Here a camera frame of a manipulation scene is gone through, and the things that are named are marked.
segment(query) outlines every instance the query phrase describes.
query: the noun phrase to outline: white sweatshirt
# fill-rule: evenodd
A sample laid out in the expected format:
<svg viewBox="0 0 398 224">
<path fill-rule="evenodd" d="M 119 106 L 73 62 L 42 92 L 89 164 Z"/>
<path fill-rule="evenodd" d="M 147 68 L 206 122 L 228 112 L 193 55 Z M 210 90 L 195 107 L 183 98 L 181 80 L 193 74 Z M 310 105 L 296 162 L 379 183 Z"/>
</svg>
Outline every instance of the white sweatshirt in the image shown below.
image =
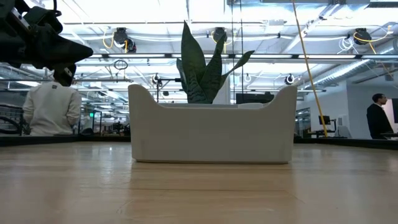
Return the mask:
<svg viewBox="0 0 398 224">
<path fill-rule="evenodd" d="M 81 96 L 77 90 L 49 82 L 29 90 L 24 103 L 24 119 L 31 136 L 72 134 L 80 117 Z"/>
</svg>

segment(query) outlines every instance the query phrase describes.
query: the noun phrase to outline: short hair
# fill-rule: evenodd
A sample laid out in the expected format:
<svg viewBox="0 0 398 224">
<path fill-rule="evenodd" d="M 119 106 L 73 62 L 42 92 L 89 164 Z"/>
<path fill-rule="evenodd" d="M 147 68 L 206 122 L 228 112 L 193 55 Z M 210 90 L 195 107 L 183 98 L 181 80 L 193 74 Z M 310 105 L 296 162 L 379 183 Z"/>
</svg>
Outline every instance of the short hair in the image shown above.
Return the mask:
<svg viewBox="0 0 398 224">
<path fill-rule="evenodd" d="M 382 93 L 376 93 L 375 95 L 372 96 L 373 102 L 377 103 L 379 99 L 383 98 L 384 94 Z"/>
</svg>

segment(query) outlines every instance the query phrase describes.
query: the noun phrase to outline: black camera rig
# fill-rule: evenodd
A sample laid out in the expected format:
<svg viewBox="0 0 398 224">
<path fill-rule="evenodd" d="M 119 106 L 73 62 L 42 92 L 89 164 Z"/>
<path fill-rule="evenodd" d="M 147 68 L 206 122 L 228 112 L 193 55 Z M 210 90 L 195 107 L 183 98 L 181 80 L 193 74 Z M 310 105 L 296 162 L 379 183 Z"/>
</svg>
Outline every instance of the black camera rig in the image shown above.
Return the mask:
<svg viewBox="0 0 398 224">
<path fill-rule="evenodd" d="M 59 36 L 63 27 L 56 5 L 54 0 L 54 9 L 48 10 L 30 8 L 24 0 L 0 0 L 0 62 L 47 67 L 73 77 L 75 63 L 92 56 L 93 50 Z"/>
</svg>

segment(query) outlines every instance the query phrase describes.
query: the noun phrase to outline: yellow cable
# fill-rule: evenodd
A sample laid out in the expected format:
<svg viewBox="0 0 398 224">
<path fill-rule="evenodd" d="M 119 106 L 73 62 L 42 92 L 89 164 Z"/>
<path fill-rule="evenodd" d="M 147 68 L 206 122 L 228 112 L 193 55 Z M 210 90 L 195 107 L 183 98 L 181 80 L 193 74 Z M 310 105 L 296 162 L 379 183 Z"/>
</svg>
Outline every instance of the yellow cable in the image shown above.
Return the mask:
<svg viewBox="0 0 398 224">
<path fill-rule="evenodd" d="M 297 28 L 298 28 L 298 34 L 299 34 L 299 36 L 300 36 L 301 46 L 302 46 L 302 48 L 303 48 L 303 54 L 304 54 L 305 64 L 306 64 L 306 66 L 307 66 L 308 76 L 310 77 L 310 81 L 311 81 L 311 86 L 312 86 L 313 94 L 315 95 L 315 101 L 317 102 L 317 106 L 318 106 L 318 110 L 319 110 L 319 115 L 321 116 L 321 121 L 322 121 L 322 126 L 323 126 L 323 132 L 325 133 L 325 137 L 328 137 L 328 131 L 326 130 L 325 120 L 323 119 L 323 114 L 322 114 L 321 105 L 319 104 L 319 99 L 318 99 L 317 91 L 316 91 L 316 89 L 315 89 L 315 85 L 313 84 L 312 74 L 311 74 L 311 71 L 310 71 L 310 66 L 309 66 L 309 64 L 308 64 L 307 53 L 305 52 L 304 40 L 303 40 L 303 36 L 302 36 L 302 34 L 301 34 L 301 28 L 300 28 L 299 19 L 297 18 L 297 11 L 296 11 L 295 0 L 292 0 L 292 3 L 293 3 L 294 16 L 295 16 L 295 18 L 296 18 L 296 23 L 297 23 Z"/>
<path fill-rule="evenodd" d="M 102 38 L 102 43 L 104 44 L 104 46 L 105 46 L 107 49 L 111 49 L 111 48 L 113 47 L 113 35 L 114 35 L 114 32 L 112 33 L 112 43 L 111 43 L 111 46 L 106 45 L 106 43 L 105 43 L 105 34 L 106 34 L 106 32 L 104 32 L 104 37 Z"/>
<path fill-rule="evenodd" d="M 356 34 L 358 34 L 357 32 L 354 33 L 353 37 L 354 37 L 355 39 L 357 39 L 357 40 L 362 41 L 362 42 L 372 43 L 372 42 L 376 42 L 376 41 L 379 41 L 379 40 L 382 40 L 382 39 L 386 38 L 386 37 L 388 36 L 388 31 L 386 32 L 386 34 L 385 34 L 384 37 L 381 37 L 381 38 L 379 38 L 379 39 L 377 39 L 377 40 L 363 40 L 363 39 L 360 39 L 360 38 L 358 38 L 358 37 L 356 36 Z"/>
<path fill-rule="evenodd" d="M 125 40 L 124 41 L 124 53 L 127 53 L 127 43 L 128 43 L 128 41 Z"/>
<path fill-rule="evenodd" d="M 377 53 L 376 53 L 376 50 L 374 49 L 374 47 L 373 47 L 373 45 L 372 45 L 372 43 L 369 43 L 369 45 L 371 46 L 371 48 L 372 48 L 374 54 L 377 54 Z"/>
</svg>

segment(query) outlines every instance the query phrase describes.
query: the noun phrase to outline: ceiling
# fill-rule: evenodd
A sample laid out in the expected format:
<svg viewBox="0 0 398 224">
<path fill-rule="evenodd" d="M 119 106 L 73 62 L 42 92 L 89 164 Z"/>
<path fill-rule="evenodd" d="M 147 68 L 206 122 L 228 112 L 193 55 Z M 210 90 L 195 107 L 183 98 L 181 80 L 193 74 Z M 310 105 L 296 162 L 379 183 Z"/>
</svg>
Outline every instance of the ceiling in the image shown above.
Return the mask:
<svg viewBox="0 0 398 224">
<path fill-rule="evenodd" d="M 47 9 L 53 8 L 52 0 L 26 2 L 30 7 L 39 5 Z M 91 47 L 95 54 L 124 53 L 122 48 L 114 44 L 109 47 L 112 43 L 112 33 L 117 27 L 127 28 L 129 37 L 136 43 L 137 54 L 179 54 L 183 21 L 189 22 L 192 34 L 205 54 L 212 54 L 214 51 L 215 42 L 211 33 L 215 27 L 224 27 L 227 31 L 229 44 L 226 46 L 226 54 L 241 54 L 248 50 L 255 50 L 255 54 L 302 54 L 292 4 L 289 1 L 283 1 L 287 2 L 285 4 L 261 2 L 242 0 L 240 5 L 239 0 L 234 0 L 234 4 L 231 5 L 231 0 L 58 0 L 57 9 L 62 12 L 62 16 L 58 18 L 64 27 L 61 36 Z M 366 28 L 373 40 L 380 39 L 374 43 L 376 51 L 382 44 L 391 42 L 398 32 L 397 8 L 367 7 L 369 1 L 347 1 L 347 4 L 342 5 L 329 5 L 329 2 L 335 1 L 298 1 L 298 21 L 308 54 L 373 54 L 369 44 L 351 44 L 355 28 Z M 98 98 L 96 90 L 82 91 L 85 102 L 123 103 L 121 98 L 127 99 L 126 88 L 131 83 L 155 89 L 151 81 L 155 74 L 161 78 L 179 78 L 173 58 L 125 59 L 128 68 L 121 71 L 113 66 L 116 60 L 89 58 L 78 62 L 75 78 L 80 82 L 75 88 L 120 90 L 115 91 L 118 96 L 105 98 Z M 223 71 L 230 70 L 234 62 L 236 63 L 235 60 L 225 59 Z M 312 60 L 309 66 L 316 77 L 347 63 L 351 62 L 336 58 Z M 390 68 L 393 64 L 388 63 L 387 66 Z M 46 79 L 51 75 L 51 72 L 37 70 L 28 65 L 25 68 L 34 74 L 26 75 L 27 79 L 34 78 L 33 82 L 38 82 L 40 77 Z M 374 73 L 382 74 L 383 69 L 368 70 L 350 80 L 355 82 L 374 76 Z M 241 74 L 242 70 L 234 73 L 235 77 Z M 243 83 L 242 78 L 235 78 L 231 81 L 231 89 L 241 90 L 243 85 L 244 90 L 278 90 L 285 85 L 284 78 L 289 74 L 296 77 L 296 85 L 308 84 L 307 67 L 303 60 L 252 60 L 244 66 Z M 363 83 L 366 82 L 376 82 L 378 85 L 397 84 L 396 81 L 384 83 L 385 80 L 382 78 L 370 79 Z M 20 85 L 21 83 L 12 83 L 10 88 Z M 181 86 L 180 83 L 170 82 L 163 88 L 179 90 Z M 160 94 L 161 102 L 183 103 L 186 102 L 185 98 L 186 95 L 181 91 L 170 91 L 169 96 Z"/>
</svg>

